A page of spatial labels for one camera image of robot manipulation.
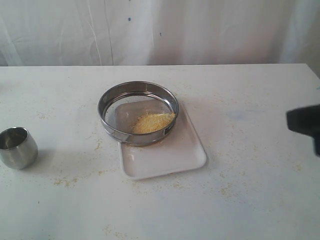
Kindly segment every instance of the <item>table surface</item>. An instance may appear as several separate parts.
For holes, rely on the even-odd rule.
[[[97,113],[126,81],[182,101],[202,168],[139,181]],[[318,240],[320,158],[286,111],[318,104],[305,64],[1,67],[0,127],[29,129],[37,162],[0,162],[0,240]]]

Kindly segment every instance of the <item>white cloth backdrop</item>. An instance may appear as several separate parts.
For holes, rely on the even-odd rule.
[[[0,0],[0,66],[307,63],[320,0]]]

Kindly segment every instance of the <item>sieve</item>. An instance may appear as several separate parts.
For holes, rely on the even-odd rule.
[[[121,143],[144,146],[167,136],[176,123],[179,103],[166,88],[146,81],[129,81],[107,90],[98,103],[98,113],[106,132]],[[147,114],[174,113],[173,120],[162,129],[133,133],[133,126]]]

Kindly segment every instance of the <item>metal cup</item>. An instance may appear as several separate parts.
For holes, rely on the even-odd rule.
[[[11,169],[24,169],[33,164],[38,147],[24,127],[12,127],[0,133],[0,157]]]

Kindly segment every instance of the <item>white tray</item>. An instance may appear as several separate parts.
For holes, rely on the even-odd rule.
[[[119,143],[120,164],[124,175],[131,180],[146,179],[201,168],[207,155],[180,103],[179,115],[171,133],[163,140],[148,146]]]

